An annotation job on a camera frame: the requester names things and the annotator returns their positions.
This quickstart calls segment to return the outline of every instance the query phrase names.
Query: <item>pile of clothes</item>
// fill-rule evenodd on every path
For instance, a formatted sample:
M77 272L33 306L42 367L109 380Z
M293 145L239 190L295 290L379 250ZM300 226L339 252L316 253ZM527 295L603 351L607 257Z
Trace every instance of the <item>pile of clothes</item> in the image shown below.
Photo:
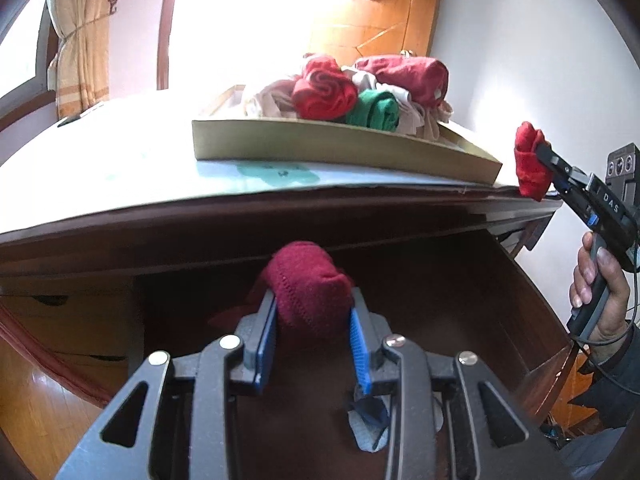
M431 57L369 56L340 67L311 54L300 73L246 86L240 109L249 118L331 121L437 140L437 121L452 114L448 83L447 68Z

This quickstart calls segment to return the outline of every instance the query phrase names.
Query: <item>rolled green cloth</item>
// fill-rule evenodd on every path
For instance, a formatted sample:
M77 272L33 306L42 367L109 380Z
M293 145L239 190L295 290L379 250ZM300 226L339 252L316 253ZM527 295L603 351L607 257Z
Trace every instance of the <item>rolled green cloth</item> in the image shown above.
M391 92L363 90L356 105L347 113L347 124L394 132L399 118L398 101Z

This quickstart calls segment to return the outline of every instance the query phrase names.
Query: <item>finger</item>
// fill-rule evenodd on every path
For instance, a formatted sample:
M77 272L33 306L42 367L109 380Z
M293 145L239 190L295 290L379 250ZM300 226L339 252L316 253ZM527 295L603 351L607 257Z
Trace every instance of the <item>finger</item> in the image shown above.
M607 280L610 294L618 298L622 302L622 307L626 308L630 289L620 264L604 247L598 249L597 259L598 268L603 278Z
M582 235L582 246L587 249L587 252L591 251L591 246L593 245L593 233L591 231L585 232Z
M574 269L574 286L582 302L584 304L589 303L591 301L591 287L584 281L578 266L575 266Z
M580 308L582 306L582 300L575 291L575 285L573 283L569 287L569 301L571 302L571 306L574 308Z
M585 281L591 285L596 277L596 265L593 263L589 251L584 247L578 251L578 267Z

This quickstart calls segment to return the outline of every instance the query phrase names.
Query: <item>rolled red cloth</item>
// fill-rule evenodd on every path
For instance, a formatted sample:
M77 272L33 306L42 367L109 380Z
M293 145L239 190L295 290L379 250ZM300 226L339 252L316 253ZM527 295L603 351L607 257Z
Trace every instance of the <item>rolled red cloth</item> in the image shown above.
M545 197L553 178L551 171L536 156L536 147L540 142L546 142L545 134L525 121L516 131L516 144L513 150L520 194L538 202Z
M312 56L294 86L291 101L302 119L332 121L350 111L358 88L331 56Z
M292 242L260 273L248 306L221 312L209 323L231 332L242 316L256 312L269 287L278 303L279 335L288 346L309 345L347 332L351 286L351 279L336 269L324 249L312 242Z
M449 70L433 57L405 57L400 54L361 57L355 67L372 73L379 83L408 90L411 99L425 108L438 107L449 87Z

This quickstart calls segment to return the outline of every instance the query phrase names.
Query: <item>triangular cutout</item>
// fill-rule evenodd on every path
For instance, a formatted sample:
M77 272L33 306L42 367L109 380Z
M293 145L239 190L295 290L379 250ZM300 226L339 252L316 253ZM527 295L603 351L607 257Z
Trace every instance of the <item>triangular cutout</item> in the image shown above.
M149 385L139 383L125 400L111 420L100 432L104 442L123 447L133 447L138 436L138 426L142 408L145 405Z
M489 383L479 383L480 398L495 447L519 444L527 439L527 430Z

